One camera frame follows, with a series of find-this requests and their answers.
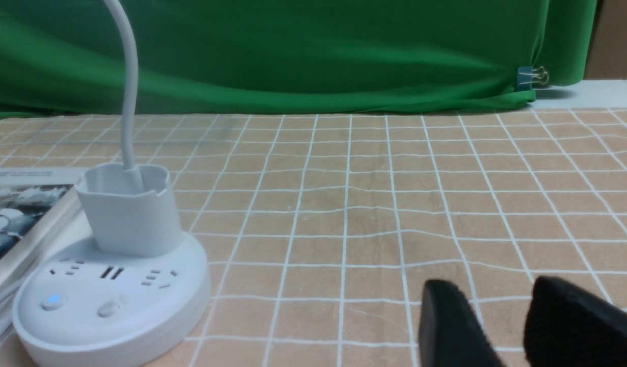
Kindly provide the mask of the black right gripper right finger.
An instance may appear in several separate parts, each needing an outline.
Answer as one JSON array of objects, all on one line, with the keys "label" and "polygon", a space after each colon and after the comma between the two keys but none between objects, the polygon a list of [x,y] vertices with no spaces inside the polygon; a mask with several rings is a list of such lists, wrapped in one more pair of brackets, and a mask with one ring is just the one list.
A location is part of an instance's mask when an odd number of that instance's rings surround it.
[{"label": "black right gripper right finger", "polygon": [[523,347],[531,366],[627,366],[627,312],[560,277],[537,277]]}]

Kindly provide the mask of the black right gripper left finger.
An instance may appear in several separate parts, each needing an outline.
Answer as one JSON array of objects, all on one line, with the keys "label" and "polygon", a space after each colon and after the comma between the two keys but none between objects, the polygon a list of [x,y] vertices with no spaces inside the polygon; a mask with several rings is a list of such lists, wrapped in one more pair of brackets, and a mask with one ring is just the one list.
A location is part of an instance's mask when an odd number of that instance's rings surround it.
[{"label": "black right gripper left finger", "polygon": [[419,324],[423,366],[503,366],[463,292],[450,281],[425,282]]}]

